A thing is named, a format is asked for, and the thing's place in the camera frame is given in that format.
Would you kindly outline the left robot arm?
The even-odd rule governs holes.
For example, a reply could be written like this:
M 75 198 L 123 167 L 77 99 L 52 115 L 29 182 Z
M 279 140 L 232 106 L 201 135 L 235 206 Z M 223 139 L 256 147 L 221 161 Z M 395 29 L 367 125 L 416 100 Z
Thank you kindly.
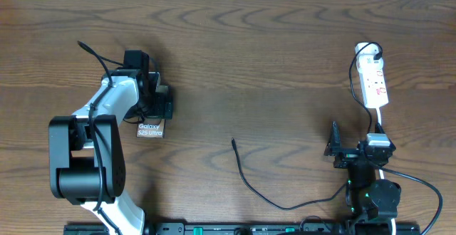
M 55 116 L 48 125 L 50 187 L 54 197 L 67 199 L 94 214 L 109 234 L 154 234 L 147 214 L 125 189 L 125 159 L 119 127 L 170 120 L 173 101 L 153 59 L 127 50 L 123 62 L 107 70 L 100 88 L 79 110 Z

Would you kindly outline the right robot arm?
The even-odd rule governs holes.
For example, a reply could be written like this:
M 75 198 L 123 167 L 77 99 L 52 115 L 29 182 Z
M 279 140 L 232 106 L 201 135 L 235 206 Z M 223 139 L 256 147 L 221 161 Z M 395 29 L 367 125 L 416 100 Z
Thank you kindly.
M 325 156 L 333 156 L 333 166 L 348 170 L 346 202 L 352 217 L 345 224 L 347 234 L 389 234 L 391 220 L 398 215 L 401 188 L 387 179 L 376 177 L 375 170 L 388 164 L 395 145 L 377 124 L 374 133 L 354 148 L 344 147 L 338 125 L 334 122 Z

